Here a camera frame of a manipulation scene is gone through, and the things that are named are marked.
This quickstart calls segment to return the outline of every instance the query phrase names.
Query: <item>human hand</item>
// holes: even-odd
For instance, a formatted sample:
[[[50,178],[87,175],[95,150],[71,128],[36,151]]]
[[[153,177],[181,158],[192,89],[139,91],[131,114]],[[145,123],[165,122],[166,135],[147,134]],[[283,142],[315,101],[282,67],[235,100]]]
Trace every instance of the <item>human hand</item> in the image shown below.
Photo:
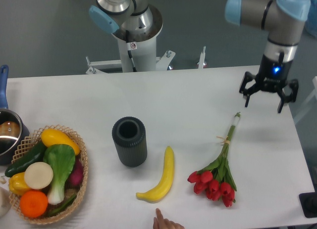
[[[181,224],[163,217],[160,209],[156,209],[157,217],[154,218],[153,229],[185,229]]]

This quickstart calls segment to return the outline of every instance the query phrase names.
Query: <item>blue pot handle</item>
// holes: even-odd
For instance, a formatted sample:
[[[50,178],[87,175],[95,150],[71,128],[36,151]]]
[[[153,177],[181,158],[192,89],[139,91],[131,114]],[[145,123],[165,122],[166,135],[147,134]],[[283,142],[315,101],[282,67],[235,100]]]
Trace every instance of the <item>blue pot handle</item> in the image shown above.
[[[7,65],[3,65],[0,69],[0,108],[8,109],[8,101],[6,100],[6,83],[8,80],[9,67]]]

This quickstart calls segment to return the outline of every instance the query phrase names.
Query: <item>robotic arm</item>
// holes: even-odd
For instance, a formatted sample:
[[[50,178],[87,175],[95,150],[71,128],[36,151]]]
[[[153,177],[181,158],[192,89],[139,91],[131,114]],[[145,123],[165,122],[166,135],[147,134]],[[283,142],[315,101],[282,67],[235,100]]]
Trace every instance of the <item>robotic arm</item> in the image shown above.
[[[97,0],[89,16],[118,41],[123,72],[154,71],[156,36],[163,22],[148,0]]]
[[[225,18],[236,25],[244,24],[269,32],[259,72],[246,72],[239,92],[246,98],[258,91],[277,93],[281,98],[278,113],[283,105],[295,102],[298,81],[287,80],[297,45],[310,9],[310,0],[228,0]],[[246,84],[255,80],[250,88]],[[292,90],[285,95],[284,87]]]

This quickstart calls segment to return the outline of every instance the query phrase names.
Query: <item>yellow squash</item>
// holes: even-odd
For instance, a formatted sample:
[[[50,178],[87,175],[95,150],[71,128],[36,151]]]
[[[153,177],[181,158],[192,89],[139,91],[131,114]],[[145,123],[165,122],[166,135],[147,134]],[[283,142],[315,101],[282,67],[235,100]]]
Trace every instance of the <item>yellow squash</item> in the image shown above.
[[[75,155],[80,153],[80,148],[72,139],[58,129],[45,129],[41,134],[41,140],[45,146],[50,147],[55,144],[66,144],[74,149]]]
[[[174,180],[174,152],[168,146],[164,155],[164,169],[161,180],[154,188],[145,193],[136,193],[136,197],[151,203],[160,201],[169,191]]]
[[[24,172],[15,174],[9,179],[9,190],[20,196],[31,190],[24,181]]]

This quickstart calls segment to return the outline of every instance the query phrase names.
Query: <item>yellow banana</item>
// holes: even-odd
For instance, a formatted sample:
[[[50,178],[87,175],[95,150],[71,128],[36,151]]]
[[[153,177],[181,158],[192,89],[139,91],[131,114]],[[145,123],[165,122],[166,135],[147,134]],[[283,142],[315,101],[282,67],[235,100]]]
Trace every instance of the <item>yellow banana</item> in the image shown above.
[[[174,179],[174,152],[168,146],[164,155],[164,169],[161,180],[154,188],[145,193],[136,193],[137,199],[151,203],[160,201],[169,191]]]

